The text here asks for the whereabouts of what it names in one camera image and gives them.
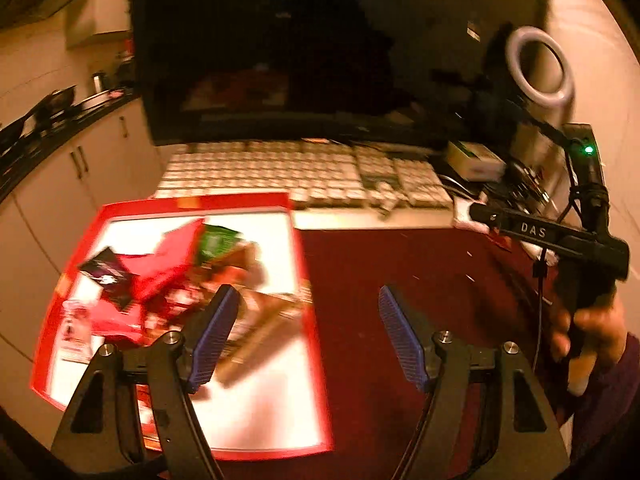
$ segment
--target cabinet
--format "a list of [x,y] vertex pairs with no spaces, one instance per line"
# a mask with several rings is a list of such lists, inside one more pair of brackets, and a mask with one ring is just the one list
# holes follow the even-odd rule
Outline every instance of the cabinet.
[[66,46],[124,40],[131,30],[129,2],[73,0],[66,8]]
[[125,139],[130,176],[139,198],[148,198],[158,188],[164,167],[158,150],[151,142],[142,99],[116,112],[118,126]]
[[[64,235],[63,230],[58,231],[47,238]],[[20,352],[32,358],[58,273],[11,196],[0,203],[0,254],[0,331],[16,355]],[[4,352],[0,355],[8,358]]]
[[68,142],[14,190],[29,228],[60,272],[96,213],[80,171],[78,154]]
[[143,197],[132,181],[127,143],[119,124],[119,110],[77,135],[82,179],[98,207]]

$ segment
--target red tablecloth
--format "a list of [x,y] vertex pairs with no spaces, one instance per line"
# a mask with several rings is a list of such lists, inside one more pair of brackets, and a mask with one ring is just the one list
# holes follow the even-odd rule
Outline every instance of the red tablecloth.
[[[424,397],[404,380],[378,318],[380,286],[394,283],[437,328],[468,343],[517,342],[531,360],[537,303],[531,259],[460,230],[302,232],[335,451],[267,462],[222,462],[230,480],[388,480],[420,417]],[[542,373],[548,356],[543,352]],[[466,469],[477,391],[470,389],[450,472]]]

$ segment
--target white cabinet door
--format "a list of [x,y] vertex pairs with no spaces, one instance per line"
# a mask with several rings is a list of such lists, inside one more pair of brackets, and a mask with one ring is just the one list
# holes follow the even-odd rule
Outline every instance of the white cabinet door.
[[58,149],[14,190],[33,235],[60,272],[96,213],[73,148],[67,143]]
[[58,430],[62,412],[31,390],[33,364],[0,338],[0,406],[47,449]]
[[158,188],[163,170],[158,150],[149,136],[142,99],[136,99],[115,114],[127,147],[132,182],[140,198],[148,198]]
[[82,178],[98,206],[143,198],[132,182],[117,111],[89,126],[73,142]]
[[[50,238],[62,231],[53,220],[49,227]],[[0,333],[16,353],[32,359],[58,273],[29,231],[12,196],[0,203],[0,254]],[[11,383],[1,381],[4,386],[0,388]]]

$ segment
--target kitchen counter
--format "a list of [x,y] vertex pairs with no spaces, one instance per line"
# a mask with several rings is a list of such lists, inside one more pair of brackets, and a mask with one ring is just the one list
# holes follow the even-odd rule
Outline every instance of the kitchen counter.
[[58,148],[96,121],[139,97],[137,94],[130,94],[114,99],[108,104],[86,113],[77,120],[69,120],[53,133],[47,134],[31,154],[22,156],[5,171],[0,180],[0,203],[9,196],[31,171],[35,170],[39,164],[43,163]]

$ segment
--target snack package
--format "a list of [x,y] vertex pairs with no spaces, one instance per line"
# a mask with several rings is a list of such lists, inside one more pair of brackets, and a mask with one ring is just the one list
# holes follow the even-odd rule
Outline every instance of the snack package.
[[147,438],[158,439],[156,430],[156,422],[154,420],[154,412],[151,408],[151,395],[149,387],[146,384],[137,384],[136,392],[138,394],[138,413],[140,414],[140,426],[142,434]]
[[[259,305],[260,316],[255,317],[251,313],[250,304],[241,305],[238,320],[231,329],[214,371],[215,378],[224,386],[230,386],[249,373],[277,351],[280,345],[298,334],[297,322],[304,303],[290,296],[249,292],[252,292],[253,300]],[[242,294],[243,303],[246,297],[246,293]]]
[[228,253],[238,243],[238,235],[238,231],[205,224],[198,243],[198,264],[209,262]]
[[145,303],[166,286],[183,277],[193,265],[196,247],[203,230],[203,218],[164,234],[155,253],[140,262],[148,267],[140,272],[134,288],[136,301]]
[[61,358],[87,364],[94,355],[91,348],[90,308],[78,300],[66,300],[62,307],[65,319],[60,329]]
[[190,280],[193,273],[188,272],[187,277],[170,286],[164,296],[156,296],[145,304],[144,344],[151,344],[168,330],[181,330],[191,315],[209,304],[220,285],[237,285],[245,276],[244,269],[225,267],[210,281],[198,286]]
[[102,287],[103,295],[112,301],[119,311],[129,307],[134,275],[118,259],[110,247],[105,248],[78,269]]
[[239,267],[240,269],[250,270],[255,265],[256,252],[257,247],[253,242],[241,240],[222,256],[203,263],[202,267],[206,269]]
[[104,337],[122,336],[131,342],[142,343],[144,310],[139,303],[132,303],[121,312],[105,298],[100,298],[91,310],[91,330],[94,335]]

